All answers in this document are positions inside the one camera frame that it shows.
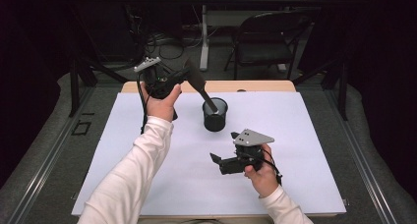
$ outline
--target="chair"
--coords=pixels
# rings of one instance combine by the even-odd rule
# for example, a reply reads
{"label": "chair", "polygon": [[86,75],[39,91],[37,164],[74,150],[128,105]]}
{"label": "chair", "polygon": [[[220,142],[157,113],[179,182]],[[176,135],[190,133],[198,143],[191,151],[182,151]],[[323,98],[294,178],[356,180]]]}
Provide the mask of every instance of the chair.
{"label": "chair", "polygon": [[278,64],[289,64],[287,78],[290,79],[299,36],[311,22],[311,18],[301,12],[262,13],[248,18],[232,36],[233,50],[224,71],[234,55],[234,80],[238,65],[270,67]]}

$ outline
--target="white sleeve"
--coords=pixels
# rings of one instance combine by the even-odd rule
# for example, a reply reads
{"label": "white sleeve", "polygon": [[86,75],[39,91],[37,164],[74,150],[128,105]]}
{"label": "white sleeve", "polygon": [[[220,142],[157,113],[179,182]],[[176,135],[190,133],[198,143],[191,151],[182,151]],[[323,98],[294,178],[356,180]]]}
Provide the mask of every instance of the white sleeve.
{"label": "white sleeve", "polygon": [[79,223],[137,223],[150,183],[171,143],[173,125],[149,116],[145,132],[86,202]]}
{"label": "white sleeve", "polygon": [[282,186],[279,186],[272,194],[260,198],[261,204],[268,211],[275,224],[301,224],[313,223],[295,203]]}

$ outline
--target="black cloth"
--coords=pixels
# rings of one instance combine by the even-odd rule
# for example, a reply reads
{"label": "black cloth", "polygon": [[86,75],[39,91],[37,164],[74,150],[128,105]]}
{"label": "black cloth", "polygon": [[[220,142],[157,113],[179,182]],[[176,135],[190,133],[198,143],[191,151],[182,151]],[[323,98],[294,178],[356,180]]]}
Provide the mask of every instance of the black cloth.
{"label": "black cloth", "polygon": [[52,113],[60,93],[57,80],[68,73],[67,58],[38,2],[0,0],[1,187]]}
{"label": "black cloth", "polygon": [[415,0],[368,1],[359,10],[324,8],[298,68],[308,73],[347,54],[348,82],[362,94],[372,141],[417,201],[417,7]]}

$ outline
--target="black mesh cup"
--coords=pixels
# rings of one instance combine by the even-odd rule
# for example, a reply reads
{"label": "black mesh cup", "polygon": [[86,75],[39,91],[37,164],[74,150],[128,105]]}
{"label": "black mesh cup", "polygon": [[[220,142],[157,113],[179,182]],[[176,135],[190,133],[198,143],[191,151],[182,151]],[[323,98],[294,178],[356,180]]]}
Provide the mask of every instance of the black mesh cup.
{"label": "black mesh cup", "polygon": [[203,104],[205,127],[211,132],[219,132],[226,126],[227,103],[223,99],[216,97],[211,100],[218,111],[212,112],[206,103]]}

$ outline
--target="black cable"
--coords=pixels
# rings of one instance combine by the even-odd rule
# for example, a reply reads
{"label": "black cable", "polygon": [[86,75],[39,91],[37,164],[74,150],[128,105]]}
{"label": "black cable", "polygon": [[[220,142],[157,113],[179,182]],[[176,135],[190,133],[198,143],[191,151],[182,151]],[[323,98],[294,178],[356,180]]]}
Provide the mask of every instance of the black cable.
{"label": "black cable", "polygon": [[153,53],[153,51],[156,50],[156,46],[157,46],[157,44],[156,44],[156,37],[155,37],[155,35],[153,33],[150,33],[149,34],[148,40],[150,38],[151,38],[151,43],[152,44],[150,44],[149,42],[147,42],[147,44],[145,45],[145,50],[146,50],[148,56],[150,56],[150,54]]}
{"label": "black cable", "polygon": [[137,83],[137,86],[138,86],[139,96],[141,97],[142,106],[144,108],[144,119],[142,121],[142,126],[141,126],[141,134],[143,134],[144,133],[144,129],[145,129],[145,124],[148,121],[147,104],[148,104],[149,96],[148,96],[148,99],[147,100],[144,99],[144,93],[142,92],[142,88],[141,88],[141,74],[142,74],[142,71],[138,72],[138,76],[137,76],[137,79],[136,79],[136,83]]}
{"label": "black cable", "polygon": [[193,33],[194,33],[193,38],[187,38],[187,39],[191,39],[190,42],[187,43],[187,41],[183,41],[184,42],[183,45],[185,46],[185,48],[196,47],[197,45],[194,45],[193,43],[196,42],[197,40],[199,41],[199,43],[202,41],[202,35],[201,34],[198,34],[196,31],[193,31]]}
{"label": "black cable", "polygon": [[182,43],[179,43],[180,44],[180,48],[181,48],[181,51],[180,51],[180,53],[177,55],[177,56],[174,56],[174,57],[164,57],[163,55],[162,55],[162,51],[161,51],[161,49],[162,49],[162,47],[164,46],[164,45],[167,45],[167,44],[164,44],[164,45],[160,45],[159,46],[159,56],[161,57],[161,58],[163,58],[163,59],[166,59],[166,60],[174,60],[174,59],[178,59],[178,58],[180,58],[183,54],[184,54],[184,45],[182,44]]}
{"label": "black cable", "polygon": [[254,156],[254,155],[251,155],[251,154],[249,154],[249,153],[244,153],[244,152],[236,152],[236,154],[237,154],[237,155],[245,155],[245,156],[248,156],[248,157],[250,157],[250,158],[253,158],[253,159],[256,159],[256,160],[259,160],[259,161],[263,161],[263,162],[265,162],[266,164],[268,164],[269,166],[271,166],[271,167],[272,167],[272,169],[275,171],[276,180],[277,180],[277,181],[279,182],[279,184],[282,186],[282,181],[281,181],[282,175],[281,175],[281,173],[279,172],[278,168],[276,168],[276,166],[275,166],[275,162],[271,163],[271,162],[267,161],[267,160],[266,160],[266,159],[264,159],[264,158],[259,158],[259,157],[256,157],[256,156]]}

